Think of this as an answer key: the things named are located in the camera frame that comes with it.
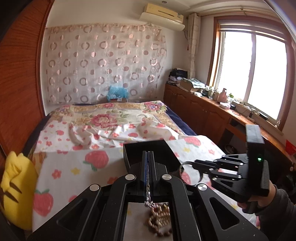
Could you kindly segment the dark sleeve right forearm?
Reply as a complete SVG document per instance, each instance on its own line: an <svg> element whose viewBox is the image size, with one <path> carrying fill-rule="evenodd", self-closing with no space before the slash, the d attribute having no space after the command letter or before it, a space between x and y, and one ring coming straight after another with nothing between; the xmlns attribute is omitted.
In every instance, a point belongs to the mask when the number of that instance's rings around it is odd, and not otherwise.
<svg viewBox="0 0 296 241"><path fill-rule="evenodd" d="M295 240L295 205L283 189L275 189L272 202L255 212L269 240Z"/></svg>

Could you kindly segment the person's right hand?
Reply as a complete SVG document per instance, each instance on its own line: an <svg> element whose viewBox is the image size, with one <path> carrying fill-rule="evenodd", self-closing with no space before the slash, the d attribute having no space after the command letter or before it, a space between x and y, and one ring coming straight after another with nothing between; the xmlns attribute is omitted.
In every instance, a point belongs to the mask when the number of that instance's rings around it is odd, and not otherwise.
<svg viewBox="0 0 296 241"><path fill-rule="evenodd" d="M245 202L245 203L238 202L237 205L242 209L246 209L249 202L257 202L257 205L260 208L263 208L263 207L268 206L273 201L275 194L276 194L276 188L273 185L273 183L270 181L269 182L269 194L267 197L251 196L251 198L247 202Z"/></svg>

